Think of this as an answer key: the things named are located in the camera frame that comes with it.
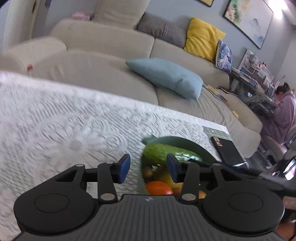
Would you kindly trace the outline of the white door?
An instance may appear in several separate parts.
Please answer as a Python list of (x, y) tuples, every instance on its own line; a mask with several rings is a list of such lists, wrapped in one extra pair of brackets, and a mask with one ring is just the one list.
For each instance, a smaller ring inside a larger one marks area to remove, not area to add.
[(3, 51), (32, 39), (42, 1), (9, 1), (4, 28)]

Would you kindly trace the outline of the black phone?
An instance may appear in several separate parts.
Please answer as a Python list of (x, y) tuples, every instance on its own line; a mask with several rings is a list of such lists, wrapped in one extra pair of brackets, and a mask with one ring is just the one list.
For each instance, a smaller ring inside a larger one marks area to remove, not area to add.
[(232, 141), (219, 137), (211, 137), (211, 141), (226, 166), (238, 168), (246, 164)]

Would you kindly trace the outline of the small tangerine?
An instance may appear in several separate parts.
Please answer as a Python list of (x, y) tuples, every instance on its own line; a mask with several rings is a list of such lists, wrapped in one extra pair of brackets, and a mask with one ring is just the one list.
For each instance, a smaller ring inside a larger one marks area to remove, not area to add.
[[(176, 196), (180, 196), (181, 195), (181, 190), (182, 190), (182, 187), (176, 187), (176, 188), (173, 188), (173, 192)], [(204, 199), (206, 197), (206, 193), (202, 190), (199, 191), (199, 199)]]

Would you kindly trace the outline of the beige sofa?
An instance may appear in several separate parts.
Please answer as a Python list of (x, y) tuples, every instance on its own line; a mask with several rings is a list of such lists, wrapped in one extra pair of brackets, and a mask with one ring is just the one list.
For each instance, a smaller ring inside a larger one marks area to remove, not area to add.
[[(203, 87), (198, 100), (186, 100), (155, 87), (132, 72), (125, 61), (159, 58), (199, 75), (205, 85), (223, 93), (227, 73), (203, 58), (132, 29), (83, 22), (60, 21), (50, 35), (22, 42), (1, 54), (1, 70), (96, 89), (187, 113), (227, 127), (243, 157), (257, 150), (262, 123), (236, 96), (218, 100)], [(33, 70), (27, 72), (27, 66)]]

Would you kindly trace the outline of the pink toy on sofa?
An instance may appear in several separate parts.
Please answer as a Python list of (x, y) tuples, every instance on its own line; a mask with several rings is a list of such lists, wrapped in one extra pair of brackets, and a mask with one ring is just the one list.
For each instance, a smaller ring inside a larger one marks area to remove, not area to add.
[(72, 18), (74, 20), (81, 20), (81, 21), (91, 21), (93, 18), (93, 15), (91, 14), (86, 14), (83, 12), (76, 12), (72, 15)]

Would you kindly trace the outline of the white lace tablecloth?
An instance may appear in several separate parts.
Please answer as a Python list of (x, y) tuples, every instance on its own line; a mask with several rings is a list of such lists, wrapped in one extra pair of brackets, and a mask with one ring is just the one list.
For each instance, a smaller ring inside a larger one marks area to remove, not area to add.
[(209, 137), (230, 138), (225, 126), (157, 105), (92, 89), (1, 73), (1, 240), (19, 228), (13, 213), (24, 192), (83, 164), (95, 168), (130, 154), (118, 195), (144, 192), (144, 138), (191, 140), (218, 157)]

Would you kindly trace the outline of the framed landscape painting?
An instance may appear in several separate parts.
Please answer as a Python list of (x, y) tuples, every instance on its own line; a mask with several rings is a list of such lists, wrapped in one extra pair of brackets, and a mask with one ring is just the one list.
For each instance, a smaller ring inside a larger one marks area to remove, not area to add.
[(273, 20), (273, 11), (264, 0), (230, 0), (223, 16), (262, 48)]

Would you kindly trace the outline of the orange fruit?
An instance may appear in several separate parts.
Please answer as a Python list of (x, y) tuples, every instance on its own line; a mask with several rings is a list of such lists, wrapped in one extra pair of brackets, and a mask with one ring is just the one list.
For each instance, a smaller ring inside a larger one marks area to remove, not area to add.
[(146, 184), (146, 189), (150, 195), (173, 195), (173, 189), (161, 181), (151, 181)]

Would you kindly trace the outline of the green cucumber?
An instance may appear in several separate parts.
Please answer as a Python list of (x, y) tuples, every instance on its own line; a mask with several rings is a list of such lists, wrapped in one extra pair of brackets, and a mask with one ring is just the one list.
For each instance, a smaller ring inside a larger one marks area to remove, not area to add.
[(172, 154), (180, 162), (190, 159), (202, 161), (202, 158), (195, 152), (159, 143), (148, 144), (142, 156), (151, 165), (166, 165), (168, 154)]

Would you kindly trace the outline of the brown kiwi fruit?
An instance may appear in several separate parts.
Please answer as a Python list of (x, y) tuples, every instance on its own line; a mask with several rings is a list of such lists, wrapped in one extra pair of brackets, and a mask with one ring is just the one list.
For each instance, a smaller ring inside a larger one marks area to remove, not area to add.
[(152, 168), (150, 168), (150, 167), (144, 167), (142, 169), (142, 176), (143, 176), (144, 179), (151, 180), (151, 178), (153, 177), (153, 175), (154, 175), (154, 171), (153, 171)]

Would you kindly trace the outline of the green bowl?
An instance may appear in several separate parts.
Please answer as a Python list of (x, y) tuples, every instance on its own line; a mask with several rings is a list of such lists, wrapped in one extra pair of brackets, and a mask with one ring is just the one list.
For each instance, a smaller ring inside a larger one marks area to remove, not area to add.
[(168, 191), (163, 184), (168, 185), (174, 194), (180, 194), (182, 183), (175, 183), (167, 170), (167, 154), (173, 154), (180, 162), (194, 159), (200, 166), (210, 167), (221, 160), (215, 158), (202, 146), (181, 137), (155, 137), (150, 136), (142, 140), (144, 149), (141, 156), (141, 175), (140, 180), (143, 184), (139, 185), (142, 194), (148, 193), (146, 185), (149, 182), (157, 182), (154, 188), (161, 186)]

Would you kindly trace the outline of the yellow cushion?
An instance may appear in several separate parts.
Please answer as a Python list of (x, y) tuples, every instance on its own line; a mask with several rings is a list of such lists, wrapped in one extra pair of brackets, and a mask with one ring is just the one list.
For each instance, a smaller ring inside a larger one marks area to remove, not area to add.
[(198, 18), (192, 18), (187, 30), (184, 51), (213, 63), (218, 42), (225, 36), (226, 33), (213, 25)]

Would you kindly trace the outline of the small framed painting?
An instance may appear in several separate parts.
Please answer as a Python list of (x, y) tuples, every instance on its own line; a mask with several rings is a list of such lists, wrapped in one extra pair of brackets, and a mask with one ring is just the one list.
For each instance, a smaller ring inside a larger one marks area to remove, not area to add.
[(199, 2), (201, 2), (202, 4), (206, 5), (207, 7), (211, 7), (212, 4), (214, 3), (214, 0), (197, 0)]

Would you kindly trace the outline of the grey patterned cushion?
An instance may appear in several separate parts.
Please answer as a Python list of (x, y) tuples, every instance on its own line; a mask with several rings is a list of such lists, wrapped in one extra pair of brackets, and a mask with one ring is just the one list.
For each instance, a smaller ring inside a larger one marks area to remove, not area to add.
[(186, 44), (187, 31), (185, 29), (149, 13), (144, 13), (136, 30), (179, 48), (184, 48)]

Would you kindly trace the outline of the beige back cushion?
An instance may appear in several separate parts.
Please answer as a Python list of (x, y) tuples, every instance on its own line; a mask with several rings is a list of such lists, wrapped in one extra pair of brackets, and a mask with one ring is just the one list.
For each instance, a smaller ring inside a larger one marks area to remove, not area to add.
[(149, 3), (149, 0), (99, 1), (93, 21), (104, 25), (135, 29)]

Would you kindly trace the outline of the blue floral cushion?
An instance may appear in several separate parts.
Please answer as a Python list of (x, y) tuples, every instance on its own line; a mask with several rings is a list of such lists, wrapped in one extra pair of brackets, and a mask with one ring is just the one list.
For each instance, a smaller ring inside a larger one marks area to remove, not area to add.
[(216, 68), (227, 74), (232, 70), (232, 51), (231, 49), (219, 39), (215, 59)]

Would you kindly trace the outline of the light blue cushion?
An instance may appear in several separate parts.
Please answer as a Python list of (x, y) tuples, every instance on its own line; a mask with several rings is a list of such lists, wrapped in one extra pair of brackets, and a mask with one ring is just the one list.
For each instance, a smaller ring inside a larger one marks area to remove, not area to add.
[(185, 99), (197, 100), (203, 87), (196, 73), (159, 58), (130, 59), (126, 66), (157, 87), (165, 88)]

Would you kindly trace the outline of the person in purple robe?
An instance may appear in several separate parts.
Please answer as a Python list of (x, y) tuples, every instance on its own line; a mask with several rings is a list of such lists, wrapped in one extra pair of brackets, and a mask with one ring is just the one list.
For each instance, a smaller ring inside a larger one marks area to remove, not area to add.
[(262, 136), (269, 136), (280, 145), (285, 143), (285, 138), (293, 125), (295, 125), (295, 95), (294, 89), (285, 82), (275, 90), (278, 102), (273, 116), (260, 117), (262, 122)]

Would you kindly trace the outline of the green yellow apple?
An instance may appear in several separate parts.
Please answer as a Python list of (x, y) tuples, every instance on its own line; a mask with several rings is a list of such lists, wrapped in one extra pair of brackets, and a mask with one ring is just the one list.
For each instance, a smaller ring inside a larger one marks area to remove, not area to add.
[(168, 170), (164, 170), (159, 178), (158, 178), (159, 181), (162, 181), (166, 184), (168, 184), (172, 189), (176, 189), (176, 188), (181, 188), (182, 187), (182, 183), (175, 183), (172, 178), (171, 178), (171, 175), (170, 173), (168, 172)]

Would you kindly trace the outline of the cluttered desk with books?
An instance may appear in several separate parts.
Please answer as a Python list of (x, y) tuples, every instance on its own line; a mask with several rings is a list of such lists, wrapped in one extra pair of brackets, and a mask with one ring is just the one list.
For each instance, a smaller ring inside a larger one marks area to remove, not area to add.
[(230, 89), (253, 111), (269, 116), (275, 109), (273, 79), (266, 65), (247, 49), (239, 66), (232, 68)]

